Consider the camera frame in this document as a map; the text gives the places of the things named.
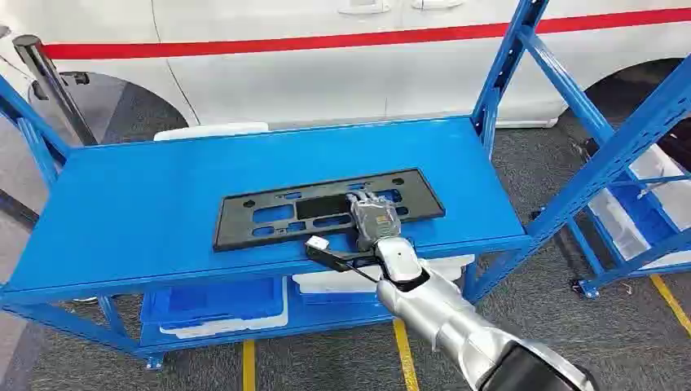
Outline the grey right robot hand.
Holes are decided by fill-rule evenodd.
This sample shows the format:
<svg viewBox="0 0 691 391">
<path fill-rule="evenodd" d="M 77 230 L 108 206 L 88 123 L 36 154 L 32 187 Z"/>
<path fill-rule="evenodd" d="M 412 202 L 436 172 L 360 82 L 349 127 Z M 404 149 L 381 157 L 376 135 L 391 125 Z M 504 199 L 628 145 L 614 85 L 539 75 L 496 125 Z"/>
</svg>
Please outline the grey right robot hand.
<svg viewBox="0 0 691 391">
<path fill-rule="evenodd" d="M 345 196 L 358 232 L 358 250 L 366 252 L 380 239 L 400 236 L 402 224 L 392 201 L 371 191 L 354 191 Z"/>
</svg>

